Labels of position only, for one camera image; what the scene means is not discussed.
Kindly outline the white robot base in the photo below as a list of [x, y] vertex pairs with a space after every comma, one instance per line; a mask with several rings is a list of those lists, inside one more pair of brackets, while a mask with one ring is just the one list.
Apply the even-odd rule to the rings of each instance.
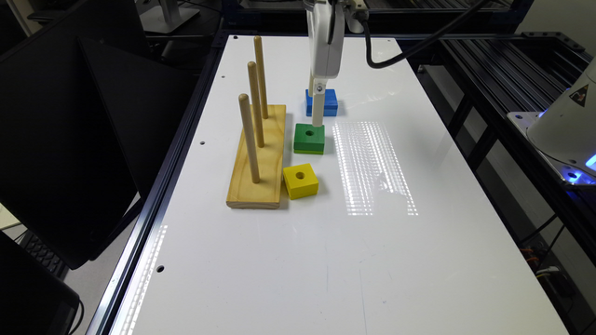
[[561, 183], [595, 184], [595, 63], [542, 112], [513, 112], [509, 121]]

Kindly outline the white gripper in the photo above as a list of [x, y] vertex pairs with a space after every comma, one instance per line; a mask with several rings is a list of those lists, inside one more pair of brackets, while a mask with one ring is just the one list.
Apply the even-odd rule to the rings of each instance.
[[326, 79], [336, 78], [341, 67], [345, 36], [344, 10], [337, 0], [306, 0], [310, 70], [307, 94], [313, 98], [312, 126], [323, 125]]

